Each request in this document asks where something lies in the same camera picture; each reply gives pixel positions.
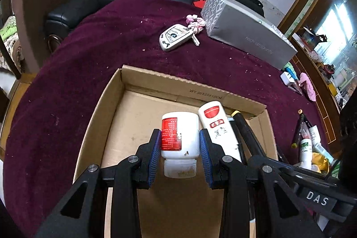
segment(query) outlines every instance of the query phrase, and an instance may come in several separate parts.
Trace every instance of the cardboard box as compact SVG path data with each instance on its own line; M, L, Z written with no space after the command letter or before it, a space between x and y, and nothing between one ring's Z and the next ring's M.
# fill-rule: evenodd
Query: cardboard box
M118 164L147 143L167 112L197 113L204 103L218 100L226 113L240 110L248 119L263 149L277 159L274 134L266 106L241 96L185 79L145 69L123 66L117 70L94 110L78 156L74 181L91 164L102 168ZM108 193L105 237L110 237L111 189ZM160 160L155 182L138 190L142 237L217 238L220 231L223 190L211 190L202 161L197 176L164 176ZM254 237L251 224L251 237Z
M235 0L206 0L201 11L210 38L250 53L281 70L297 53L271 22Z

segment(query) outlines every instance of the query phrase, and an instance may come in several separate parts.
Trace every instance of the white plastic bottle with red logo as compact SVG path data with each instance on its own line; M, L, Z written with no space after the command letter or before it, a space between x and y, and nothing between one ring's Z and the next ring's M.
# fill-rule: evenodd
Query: white plastic bottle with red logo
M162 116L161 155L166 177L196 176L199 157L199 117L191 112L170 112Z
M226 155L241 161L237 138L222 104L218 101L206 103L199 108L199 119L203 128L208 130L212 142L222 146Z

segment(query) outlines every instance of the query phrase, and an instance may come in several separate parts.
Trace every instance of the wooden floor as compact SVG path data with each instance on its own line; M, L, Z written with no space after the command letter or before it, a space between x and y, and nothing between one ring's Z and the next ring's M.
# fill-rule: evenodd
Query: wooden floor
M6 150L6 141L8 139L8 135L10 133L10 128L11 128L11 122L12 119L14 118L16 108L26 92L27 88L30 86L32 83L33 79L35 78L34 74L22 74L22 77L19 81L16 81L13 87L14 92L10 93L9 95L12 95L12 98L10 100L10 103L8 105L8 110L6 112L3 126L2 126L2 131L0 135L0 159L3 161L4 156L5 156L5 150Z

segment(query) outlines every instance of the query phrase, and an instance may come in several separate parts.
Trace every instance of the gray shoe box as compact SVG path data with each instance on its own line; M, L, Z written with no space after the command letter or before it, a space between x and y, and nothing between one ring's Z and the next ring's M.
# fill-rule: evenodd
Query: gray shoe box
M297 53L275 25L238 1L206 0L201 16L210 38L250 53L279 70Z

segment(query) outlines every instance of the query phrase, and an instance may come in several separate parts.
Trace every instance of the white device on sofa arm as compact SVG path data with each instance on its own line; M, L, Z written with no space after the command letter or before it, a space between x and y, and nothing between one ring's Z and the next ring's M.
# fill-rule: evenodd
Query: white device on sofa arm
M163 51L171 51L189 39L192 39L195 45L199 46L199 41L192 29L181 24L175 24L160 35L159 42Z

